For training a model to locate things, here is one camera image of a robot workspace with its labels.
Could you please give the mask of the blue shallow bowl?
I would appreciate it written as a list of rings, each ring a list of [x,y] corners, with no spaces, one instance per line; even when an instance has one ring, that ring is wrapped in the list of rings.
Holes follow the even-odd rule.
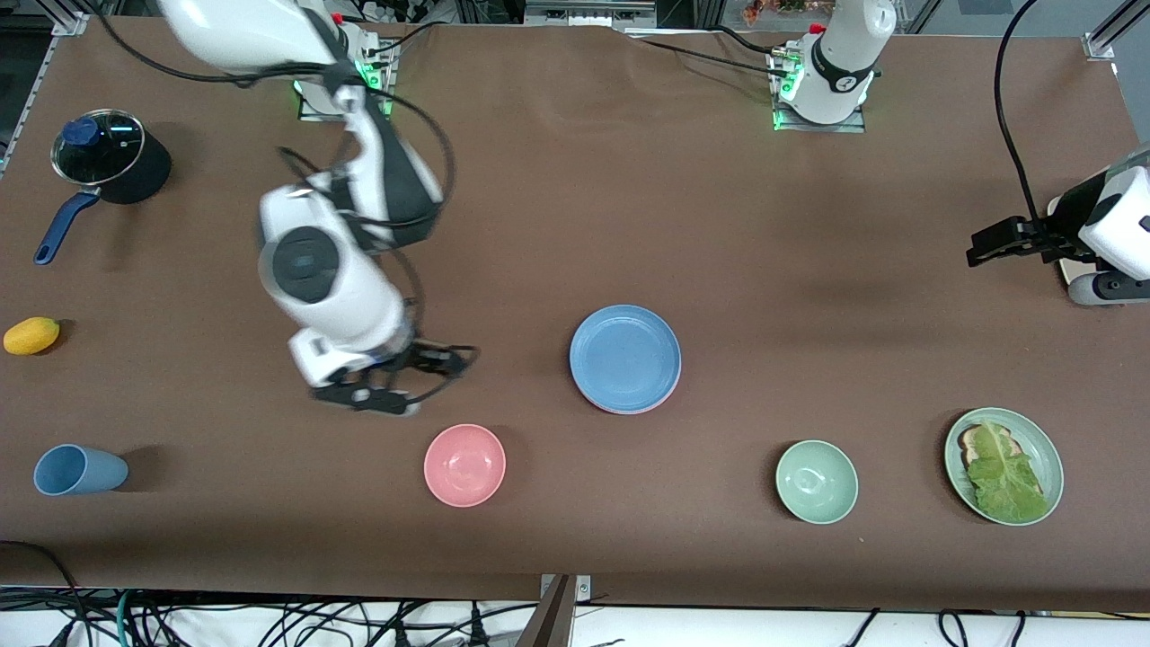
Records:
[[[575,385],[641,386],[678,382],[682,351],[673,329],[643,306],[618,305],[591,313],[572,336]]]

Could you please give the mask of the green lettuce leaf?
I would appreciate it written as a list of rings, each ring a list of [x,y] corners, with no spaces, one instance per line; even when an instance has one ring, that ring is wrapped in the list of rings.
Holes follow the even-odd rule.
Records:
[[[974,488],[975,508],[990,519],[1006,524],[1030,524],[1046,516],[1050,504],[1032,470],[1032,459],[1021,455],[1003,460],[979,459],[966,468]]]

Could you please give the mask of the small green bowl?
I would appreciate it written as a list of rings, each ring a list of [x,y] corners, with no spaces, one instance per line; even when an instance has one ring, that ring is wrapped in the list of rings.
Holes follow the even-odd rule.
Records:
[[[860,491],[854,463],[823,439],[802,439],[787,447],[776,464],[774,483],[787,510],[814,525],[845,519]]]

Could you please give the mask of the aluminium frame post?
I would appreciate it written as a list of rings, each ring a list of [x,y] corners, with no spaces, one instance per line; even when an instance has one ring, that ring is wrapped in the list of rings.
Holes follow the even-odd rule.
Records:
[[[1112,60],[1114,45],[1147,16],[1150,0],[1122,0],[1101,24],[1084,33],[1084,54],[1089,60]]]
[[[76,0],[0,0],[0,179],[57,44],[82,34],[87,21]]]

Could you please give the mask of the glass pot lid blue knob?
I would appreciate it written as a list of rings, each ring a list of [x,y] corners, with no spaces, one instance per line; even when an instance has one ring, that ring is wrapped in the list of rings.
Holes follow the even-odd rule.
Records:
[[[135,116],[100,108],[66,122],[49,159],[62,179],[97,185],[125,174],[140,156],[145,140],[146,129]]]

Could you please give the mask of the toasted bread slice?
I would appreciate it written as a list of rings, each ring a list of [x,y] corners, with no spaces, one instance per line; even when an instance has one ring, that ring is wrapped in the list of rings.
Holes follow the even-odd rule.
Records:
[[[966,468],[979,459],[1003,460],[1021,455],[1023,452],[1007,428],[991,422],[979,423],[977,426],[964,430],[958,439],[958,446],[963,465]]]

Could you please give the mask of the green plate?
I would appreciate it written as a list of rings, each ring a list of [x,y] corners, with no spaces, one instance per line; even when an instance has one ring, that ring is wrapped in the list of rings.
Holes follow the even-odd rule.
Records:
[[[1038,476],[1040,487],[1042,487],[1044,494],[1046,494],[1046,516],[1043,516],[1030,524],[1006,524],[1000,523],[1000,521],[997,519],[990,519],[986,516],[986,513],[980,513],[977,511],[977,508],[975,508],[974,488],[967,478],[966,467],[961,462],[958,439],[964,430],[977,426],[979,423],[987,422],[998,423],[998,425],[1007,428],[1019,445],[1022,446],[1023,452],[1030,456],[1032,470],[1034,470],[1034,472]],[[943,463],[954,492],[963,499],[965,504],[969,507],[969,510],[977,513],[977,515],[984,519],[992,521],[992,523],[1006,526],[1030,526],[1042,519],[1046,519],[1061,501],[1065,487],[1065,473],[1060,455],[1058,454],[1058,450],[1056,450],[1051,438],[1049,438],[1046,433],[1044,433],[1044,431],[1036,425],[1036,423],[1032,422],[1030,418],[1023,417],[1023,415],[1019,413],[1003,408],[981,408],[969,413],[964,413],[951,425],[951,429],[946,434],[946,439],[943,442]]]

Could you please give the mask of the yellow lemon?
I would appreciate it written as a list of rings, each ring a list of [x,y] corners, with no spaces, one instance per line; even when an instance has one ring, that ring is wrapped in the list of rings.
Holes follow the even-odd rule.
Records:
[[[37,355],[57,342],[60,332],[57,319],[44,316],[23,319],[3,333],[3,351],[13,356]]]

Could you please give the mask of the blue cup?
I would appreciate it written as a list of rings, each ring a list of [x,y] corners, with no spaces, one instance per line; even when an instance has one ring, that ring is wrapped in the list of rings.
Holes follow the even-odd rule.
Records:
[[[118,488],[128,473],[126,462],[112,452],[60,445],[38,459],[32,480],[46,496],[86,495]]]

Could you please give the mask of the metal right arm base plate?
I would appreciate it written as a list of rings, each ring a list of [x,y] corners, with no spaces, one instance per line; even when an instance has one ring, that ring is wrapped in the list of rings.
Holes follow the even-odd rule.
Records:
[[[332,98],[320,84],[297,79],[293,82],[293,90],[298,98],[298,118],[312,122],[342,122],[342,111],[334,103]],[[368,94],[377,93],[377,108],[391,120],[394,103],[392,100],[382,97],[382,91],[393,92],[394,79],[391,77],[375,76],[367,82]]]

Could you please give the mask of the small pink bowl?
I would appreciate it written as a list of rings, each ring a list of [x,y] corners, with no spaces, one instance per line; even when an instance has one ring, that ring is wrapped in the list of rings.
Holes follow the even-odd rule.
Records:
[[[423,460],[425,485],[443,504],[465,509],[484,504],[501,487],[507,468],[503,442],[475,423],[442,430]]]

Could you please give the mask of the dark angled bar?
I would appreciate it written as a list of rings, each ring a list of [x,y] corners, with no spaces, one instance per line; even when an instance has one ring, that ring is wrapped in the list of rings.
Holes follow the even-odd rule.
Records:
[[[572,618],[578,601],[578,577],[551,576],[515,647],[570,647]]]

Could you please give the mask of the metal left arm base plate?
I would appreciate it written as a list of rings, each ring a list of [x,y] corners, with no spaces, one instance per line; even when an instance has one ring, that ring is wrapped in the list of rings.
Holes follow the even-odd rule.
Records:
[[[848,76],[831,83],[796,57],[768,57],[767,66],[777,74],[770,80],[775,130],[862,134],[862,103],[874,71],[862,79]]]

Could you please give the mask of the metal table bracket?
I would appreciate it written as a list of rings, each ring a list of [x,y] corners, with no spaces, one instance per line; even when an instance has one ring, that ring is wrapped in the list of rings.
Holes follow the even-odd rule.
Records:
[[[554,579],[557,573],[543,573],[540,577],[540,594],[539,598],[543,599],[547,594],[547,590]],[[574,581],[574,599],[576,603],[589,602],[592,596],[592,580],[591,576],[572,576],[572,581]]]

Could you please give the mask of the pink shallow bowl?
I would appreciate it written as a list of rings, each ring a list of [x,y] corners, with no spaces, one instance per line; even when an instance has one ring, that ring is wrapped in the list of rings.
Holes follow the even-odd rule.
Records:
[[[593,384],[578,385],[578,392],[601,411],[616,415],[637,415],[657,409],[658,406],[669,400],[677,387],[678,382],[670,382],[666,385],[641,386],[641,388],[624,392],[618,386]]]

